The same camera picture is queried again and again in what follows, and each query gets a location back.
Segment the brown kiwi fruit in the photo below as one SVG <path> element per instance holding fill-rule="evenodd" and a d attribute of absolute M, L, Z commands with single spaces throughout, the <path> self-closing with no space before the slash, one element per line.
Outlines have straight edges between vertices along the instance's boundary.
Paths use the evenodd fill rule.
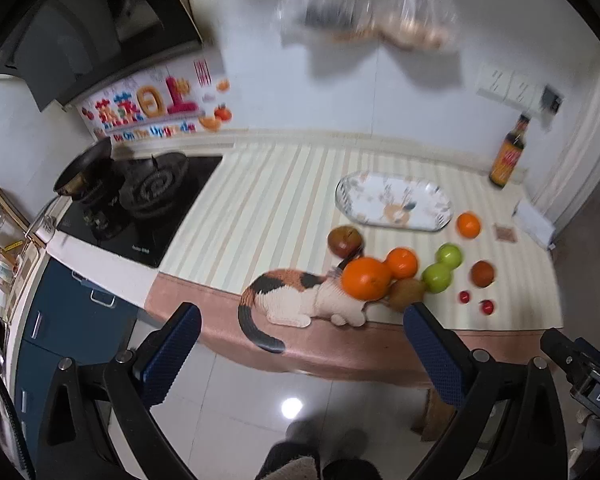
<path fill-rule="evenodd" d="M 411 304 L 422 302 L 426 291 L 426 285 L 416 278 L 401 278 L 389 289 L 388 306 L 391 310 L 402 313 Z"/>

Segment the dark reddish orange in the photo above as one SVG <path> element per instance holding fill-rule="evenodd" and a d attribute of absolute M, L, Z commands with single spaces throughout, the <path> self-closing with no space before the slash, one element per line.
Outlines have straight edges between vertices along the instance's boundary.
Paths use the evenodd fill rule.
<path fill-rule="evenodd" d="M 477 261 L 471 267 L 469 277 L 476 287 L 486 288 L 495 280 L 495 268 L 489 261 Z"/>

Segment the medium orange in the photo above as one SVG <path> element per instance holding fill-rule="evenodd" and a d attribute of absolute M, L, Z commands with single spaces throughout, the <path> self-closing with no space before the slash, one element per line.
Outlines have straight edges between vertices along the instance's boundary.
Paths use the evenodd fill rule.
<path fill-rule="evenodd" d="M 417 255 L 406 247 L 396 247 L 388 252 L 385 265 L 395 280 L 414 278 L 419 269 Z"/>

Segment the large orange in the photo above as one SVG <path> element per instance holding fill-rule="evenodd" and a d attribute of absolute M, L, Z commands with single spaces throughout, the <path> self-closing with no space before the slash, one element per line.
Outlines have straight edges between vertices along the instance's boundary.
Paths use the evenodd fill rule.
<path fill-rule="evenodd" d="M 361 301 L 381 300 L 388 294 L 392 274 L 385 263 L 370 257 L 356 258 L 343 269 L 340 282 L 342 289 Z"/>

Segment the small orange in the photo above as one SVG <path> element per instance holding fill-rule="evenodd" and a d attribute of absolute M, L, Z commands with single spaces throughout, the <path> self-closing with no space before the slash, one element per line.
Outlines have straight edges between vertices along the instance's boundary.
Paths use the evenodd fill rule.
<path fill-rule="evenodd" d="M 481 230 L 480 219 L 471 211 L 465 211 L 459 214 L 456 218 L 456 229 L 460 236 L 473 240 Z"/>

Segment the red green apple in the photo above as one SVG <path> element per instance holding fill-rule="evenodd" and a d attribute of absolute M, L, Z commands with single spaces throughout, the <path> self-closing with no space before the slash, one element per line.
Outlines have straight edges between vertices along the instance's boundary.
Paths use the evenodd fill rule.
<path fill-rule="evenodd" d="M 354 226 L 337 226 L 328 233 L 329 250 L 341 259 L 355 255 L 364 245 L 362 234 Z"/>

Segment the blue cabinet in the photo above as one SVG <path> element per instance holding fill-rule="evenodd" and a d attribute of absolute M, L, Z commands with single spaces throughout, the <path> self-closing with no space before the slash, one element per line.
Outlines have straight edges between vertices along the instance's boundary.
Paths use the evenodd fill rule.
<path fill-rule="evenodd" d="M 38 460 L 38 434 L 59 361 L 109 361 L 130 339 L 137 307 L 110 294 L 55 259 L 44 268 L 26 316 L 14 404 L 29 453 Z"/>

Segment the black gas stove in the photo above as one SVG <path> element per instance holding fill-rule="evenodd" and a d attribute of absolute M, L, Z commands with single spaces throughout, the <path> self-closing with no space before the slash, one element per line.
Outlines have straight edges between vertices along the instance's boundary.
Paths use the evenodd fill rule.
<path fill-rule="evenodd" d="M 93 179 L 73 197 L 57 229 L 156 268 L 220 162 L 220 155 L 181 152 L 96 162 Z"/>

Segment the white folded paper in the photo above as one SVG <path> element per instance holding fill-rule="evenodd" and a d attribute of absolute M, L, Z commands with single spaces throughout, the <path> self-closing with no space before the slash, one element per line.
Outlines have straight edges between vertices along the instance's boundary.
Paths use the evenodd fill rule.
<path fill-rule="evenodd" d="M 526 198 L 516 203 L 512 218 L 516 226 L 532 237 L 539 246 L 546 250 L 554 248 L 553 240 L 556 232 L 554 224 Z"/>

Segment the floral oval plate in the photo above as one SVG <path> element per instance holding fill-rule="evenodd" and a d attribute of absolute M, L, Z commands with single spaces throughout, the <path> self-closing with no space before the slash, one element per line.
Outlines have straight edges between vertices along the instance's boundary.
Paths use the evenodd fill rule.
<path fill-rule="evenodd" d="M 451 201 L 439 185 L 380 172 L 342 177 L 335 203 L 349 220 L 376 228 L 438 232 L 453 218 Z"/>

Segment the black frying pan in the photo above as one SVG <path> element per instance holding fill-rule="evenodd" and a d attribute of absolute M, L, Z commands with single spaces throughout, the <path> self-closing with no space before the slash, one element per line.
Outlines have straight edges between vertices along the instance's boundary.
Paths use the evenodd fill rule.
<path fill-rule="evenodd" d="M 110 167 L 111 140 L 98 140 L 79 156 L 76 156 L 60 174 L 54 184 L 54 192 L 60 196 L 78 196 L 93 186 L 100 174 Z"/>

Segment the soy sauce bottle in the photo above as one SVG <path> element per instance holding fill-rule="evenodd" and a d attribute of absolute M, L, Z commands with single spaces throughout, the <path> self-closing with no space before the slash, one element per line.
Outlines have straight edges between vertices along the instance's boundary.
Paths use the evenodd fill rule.
<path fill-rule="evenodd" d="M 489 180 L 498 188 L 504 188 L 512 176 L 518 160 L 521 158 L 526 146 L 524 136 L 527 133 L 530 120 L 531 118 L 527 114 L 522 113 L 519 116 L 513 130 L 506 134 L 501 148 L 494 159 Z"/>

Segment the black range hood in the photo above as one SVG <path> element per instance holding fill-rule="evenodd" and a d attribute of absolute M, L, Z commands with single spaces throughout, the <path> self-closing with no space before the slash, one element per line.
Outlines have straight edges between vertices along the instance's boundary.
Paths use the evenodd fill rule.
<path fill-rule="evenodd" d="M 203 45 L 189 0 L 38 0 L 1 45 L 0 76 L 45 110 Z"/>

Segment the hanging plastic bags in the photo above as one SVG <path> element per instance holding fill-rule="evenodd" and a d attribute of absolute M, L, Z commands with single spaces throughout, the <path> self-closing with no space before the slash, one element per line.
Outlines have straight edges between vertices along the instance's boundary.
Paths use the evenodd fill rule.
<path fill-rule="evenodd" d="M 454 0 L 279 0 L 280 36 L 292 42 L 379 38 L 407 51 L 457 50 Z"/>

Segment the colourful wall sticker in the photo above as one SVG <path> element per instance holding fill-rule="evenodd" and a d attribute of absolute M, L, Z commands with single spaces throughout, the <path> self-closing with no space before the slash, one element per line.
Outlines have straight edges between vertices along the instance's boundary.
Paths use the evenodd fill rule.
<path fill-rule="evenodd" d="M 90 133 L 113 144 L 215 133 L 237 124 L 238 108 L 237 94 L 214 52 L 140 70 L 76 106 Z"/>

